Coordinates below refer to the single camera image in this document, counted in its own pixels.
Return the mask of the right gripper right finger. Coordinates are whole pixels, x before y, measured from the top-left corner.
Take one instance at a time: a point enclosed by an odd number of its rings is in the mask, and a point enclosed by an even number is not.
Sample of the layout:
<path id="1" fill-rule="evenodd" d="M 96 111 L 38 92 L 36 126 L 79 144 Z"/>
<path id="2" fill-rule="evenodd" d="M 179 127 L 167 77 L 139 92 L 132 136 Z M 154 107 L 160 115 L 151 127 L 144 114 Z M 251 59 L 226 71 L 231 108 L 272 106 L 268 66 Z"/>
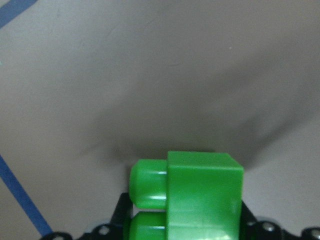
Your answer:
<path id="1" fill-rule="evenodd" d="M 270 220 L 258 220 L 242 201 L 239 240 L 319 240 L 320 227 L 304 228 L 295 235 Z"/>

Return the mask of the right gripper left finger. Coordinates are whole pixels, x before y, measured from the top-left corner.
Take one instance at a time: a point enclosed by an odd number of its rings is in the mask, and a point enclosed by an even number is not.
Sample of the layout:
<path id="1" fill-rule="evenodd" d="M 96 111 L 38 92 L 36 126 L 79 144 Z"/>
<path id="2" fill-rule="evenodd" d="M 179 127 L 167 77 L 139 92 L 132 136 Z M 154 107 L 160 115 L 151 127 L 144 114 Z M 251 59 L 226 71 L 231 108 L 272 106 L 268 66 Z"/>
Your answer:
<path id="1" fill-rule="evenodd" d="M 129 193 L 124 192 L 120 195 L 110 220 L 94 225 L 78 238 L 73 238 L 67 232 L 54 231 L 40 240 L 127 240 L 132 214 L 133 203 Z"/>

